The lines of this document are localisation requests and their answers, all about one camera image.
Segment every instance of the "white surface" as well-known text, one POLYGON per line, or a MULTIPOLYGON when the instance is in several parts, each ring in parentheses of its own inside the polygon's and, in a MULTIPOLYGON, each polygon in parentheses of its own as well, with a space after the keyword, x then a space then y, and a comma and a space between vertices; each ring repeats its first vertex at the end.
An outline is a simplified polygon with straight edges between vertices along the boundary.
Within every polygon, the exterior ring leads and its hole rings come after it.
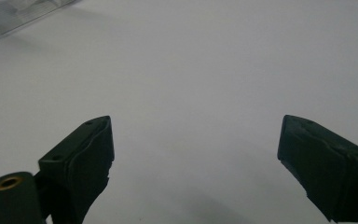
POLYGON ((85 223, 327 223, 276 159, 285 114, 358 145, 358 0, 83 0, 0 39, 0 175, 112 117, 85 223))

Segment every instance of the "transparent tray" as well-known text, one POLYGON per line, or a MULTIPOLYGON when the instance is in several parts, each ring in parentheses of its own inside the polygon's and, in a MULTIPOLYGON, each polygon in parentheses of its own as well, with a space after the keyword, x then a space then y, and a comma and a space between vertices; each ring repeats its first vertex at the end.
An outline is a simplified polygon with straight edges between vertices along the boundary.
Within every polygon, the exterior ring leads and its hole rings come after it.
POLYGON ((75 0, 4 0, 0 1, 0 35, 40 18, 75 0))

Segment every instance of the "white table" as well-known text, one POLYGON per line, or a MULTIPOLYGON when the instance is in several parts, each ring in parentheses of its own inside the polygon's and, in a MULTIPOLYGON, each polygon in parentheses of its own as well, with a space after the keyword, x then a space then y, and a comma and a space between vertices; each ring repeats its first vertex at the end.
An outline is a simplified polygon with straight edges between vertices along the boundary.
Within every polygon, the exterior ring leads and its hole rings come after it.
POLYGON ((328 223, 276 158, 285 114, 358 145, 358 0, 82 0, 0 39, 0 176, 112 117, 85 223, 328 223))

